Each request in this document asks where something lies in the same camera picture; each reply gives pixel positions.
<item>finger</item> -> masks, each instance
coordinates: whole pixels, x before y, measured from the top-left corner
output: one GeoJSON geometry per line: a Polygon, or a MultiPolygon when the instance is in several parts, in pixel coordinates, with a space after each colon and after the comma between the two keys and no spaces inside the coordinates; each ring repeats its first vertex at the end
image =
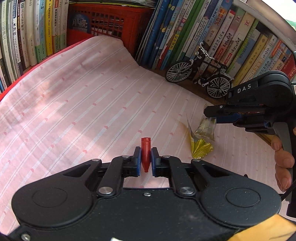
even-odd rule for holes
{"type": "Polygon", "coordinates": [[[295,162],[294,157],[283,149],[274,153],[274,160],[278,166],[285,168],[292,168],[295,162]]]}
{"type": "Polygon", "coordinates": [[[278,178],[276,177],[276,174],[275,174],[275,179],[276,179],[276,183],[277,183],[279,189],[280,189],[282,192],[285,192],[286,189],[280,184],[278,178]]]}
{"type": "Polygon", "coordinates": [[[271,140],[271,148],[275,151],[281,149],[282,142],[281,139],[278,136],[273,136],[271,140]]]}
{"type": "Polygon", "coordinates": [[[290,172],[287,170],[287,168],[283,168],[278,165],[275,165],[275,169],[276,177],[281,186],[285,189],[289,188],[292,184],[292,177],[290,172]]]}

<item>pink bedsheet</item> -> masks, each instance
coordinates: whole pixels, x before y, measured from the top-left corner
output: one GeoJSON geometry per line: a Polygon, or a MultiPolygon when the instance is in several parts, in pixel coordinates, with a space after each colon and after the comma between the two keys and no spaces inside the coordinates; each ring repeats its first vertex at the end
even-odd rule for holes
{"type": "MultiPolygon", "coordinates": [[[[115,38],[93,37],[44,62],[0,102],[0,231],[18,225],[10,206],[17,189],[92,158],[132,155],[141,137],[151,137],[160,155],[189,162],[186,115],[196,129],[205,103],[139,67],[115,38]]],[[[263,140],[232,125],[217,125],[215,138],[206,161],[278,190],[263,140]]],[[[125,186],[168,182],[142,170],[125,186]]]]}

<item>bicycle wheel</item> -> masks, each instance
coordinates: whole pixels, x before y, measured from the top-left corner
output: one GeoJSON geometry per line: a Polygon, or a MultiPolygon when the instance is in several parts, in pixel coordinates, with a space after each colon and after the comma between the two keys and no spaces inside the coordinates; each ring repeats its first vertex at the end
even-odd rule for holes
{"type": "Polygon", "coordinates": [[[207,93],[212,98],[221,98],[227,95],[228,90],[231,88],[231,81],[224,75],[213,75],[210,77],[209,84],[207,85],[207,93]]]}
{"type": "Polygon", "coordinates": [[[166,72],[165,79],[176,83],[185,80],[192,71],[191,63],[186,61],[175,62],[166,72]]]}

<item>red plastic basket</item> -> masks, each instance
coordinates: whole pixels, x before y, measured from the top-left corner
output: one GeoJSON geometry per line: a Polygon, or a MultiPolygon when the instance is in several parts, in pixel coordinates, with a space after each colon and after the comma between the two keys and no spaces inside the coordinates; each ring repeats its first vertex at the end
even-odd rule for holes
{"type": "Polygon", "coordinates": [[[152,13],[151,8],[70,4],[67,44],[72,45],[91,36],[105,34],[121,39],[134,57],[152,13]]]}

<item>toy bicycle model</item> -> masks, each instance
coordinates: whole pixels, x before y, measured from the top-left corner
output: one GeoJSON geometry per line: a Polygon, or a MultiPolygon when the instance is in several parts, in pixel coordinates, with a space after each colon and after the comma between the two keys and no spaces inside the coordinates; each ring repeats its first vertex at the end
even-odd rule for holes
{"type": "Polygon", "coordinates": [[[217,66],[208,63],[203,60],[202,63],[206,63],[208,66],[212,66],[216,71],[209,77],[202,77],[199,67],[197,71],[199,73],[198,79],[194,79],[193,82],[200,84],[205,87],[209,96],[213,98],[221,98],[227,94],[227,91],[231,88],[231,81],[234,79],[230,75],[224,73],[227,70],[227,66],[219,63],[215,58],[210,57],[208,52],[202,47],[203,42],[199,45],[199,50],[195,52],[195,58],[189,61],[177,61],[168,69],[165,78],[168,82],[177,83],[188,78],[192,72],[193,64],[196,60],[202,59],[203,57],[208,58],[210,61],[213,60],[217,66]]]}

